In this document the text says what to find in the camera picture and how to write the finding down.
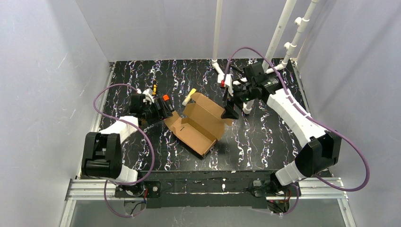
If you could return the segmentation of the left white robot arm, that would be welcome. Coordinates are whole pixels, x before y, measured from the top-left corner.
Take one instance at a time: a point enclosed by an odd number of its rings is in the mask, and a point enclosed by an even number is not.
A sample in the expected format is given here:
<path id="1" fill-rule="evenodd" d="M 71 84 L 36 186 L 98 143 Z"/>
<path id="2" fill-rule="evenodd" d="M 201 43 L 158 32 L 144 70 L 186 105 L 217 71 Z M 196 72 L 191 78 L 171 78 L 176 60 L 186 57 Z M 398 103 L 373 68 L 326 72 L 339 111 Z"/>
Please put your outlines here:
<path id="1" fill-rule="evenodd" d="M 111 126 L 99 132 L 89 132 L 85 138 L 82 174 L 107 179 L 122 185 L 134 185 L 138 171 L 122 164 L 122 144 L 144 124 L 154 124 L 173 115 L 170 97 L 153 99 L 151 95 L 131 96 L 128 111 Z"/>

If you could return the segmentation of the yellow white marker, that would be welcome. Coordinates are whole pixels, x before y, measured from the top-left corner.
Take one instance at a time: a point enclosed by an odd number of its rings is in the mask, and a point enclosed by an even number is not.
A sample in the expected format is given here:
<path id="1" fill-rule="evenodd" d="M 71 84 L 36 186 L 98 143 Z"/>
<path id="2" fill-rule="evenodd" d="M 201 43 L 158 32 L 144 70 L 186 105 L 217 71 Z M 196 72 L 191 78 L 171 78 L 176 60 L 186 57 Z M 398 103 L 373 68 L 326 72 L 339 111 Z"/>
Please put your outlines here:
<path id="1" fill-rule="evenodd" d="M 196 93 L 196 89 L 195 88 L 192 88 L 191 89 L 191 91 L 189 92 L 189 94 L 187 95 L 187 97 L 183 100 L 183 102 L 182 102 L 182 105 L 183 106 L 186 106 L 188 103 L 189 103 L 189 101 L 191 100 L 191 95 L 193 95 L 194 93 Z"/>

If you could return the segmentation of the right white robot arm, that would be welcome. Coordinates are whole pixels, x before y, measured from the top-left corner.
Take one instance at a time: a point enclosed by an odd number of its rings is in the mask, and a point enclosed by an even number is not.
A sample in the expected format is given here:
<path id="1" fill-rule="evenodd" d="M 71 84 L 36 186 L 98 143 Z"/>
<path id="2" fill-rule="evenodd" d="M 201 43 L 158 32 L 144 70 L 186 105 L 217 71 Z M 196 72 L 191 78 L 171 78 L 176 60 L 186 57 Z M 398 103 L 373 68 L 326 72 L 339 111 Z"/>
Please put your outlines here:
<path id="1" fill-rule="evenodd" d="M 309 114 L 282 86 L 279 76 L 266 73 L 260 62 L 244 67 L 244 78 L 233 80 L 220 74 L 218 83 L 225 89 L 223 119 L 237 120 L 236 107 L 254 99 L 262 100 L 274 110 L 292 130 L 302 149 L 294 161 L 270 175 L 269 180 L 248 189 L 255 196 L 284 191 L 291 183 L 298 182 L 337 164 L 341 138 L 312 122 Z"/>

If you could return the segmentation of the brown cardboard box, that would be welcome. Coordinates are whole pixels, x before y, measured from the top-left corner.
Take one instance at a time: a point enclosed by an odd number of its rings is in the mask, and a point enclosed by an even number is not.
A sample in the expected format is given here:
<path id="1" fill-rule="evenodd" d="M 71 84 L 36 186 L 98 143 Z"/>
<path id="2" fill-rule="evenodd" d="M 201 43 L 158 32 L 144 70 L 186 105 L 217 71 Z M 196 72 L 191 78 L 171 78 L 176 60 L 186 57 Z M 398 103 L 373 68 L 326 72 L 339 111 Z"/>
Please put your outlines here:
<path id="1" fill-rule="evenodd" d="M 232 119 L 222 119 L 224 108 L 195 92 L 191 103 L 185 106 L 182 118 L 177 111 L 164 119 L 170 131 L 198 155 L 205 156 L 225 133 L 225 126 L 232 126 Z"/>

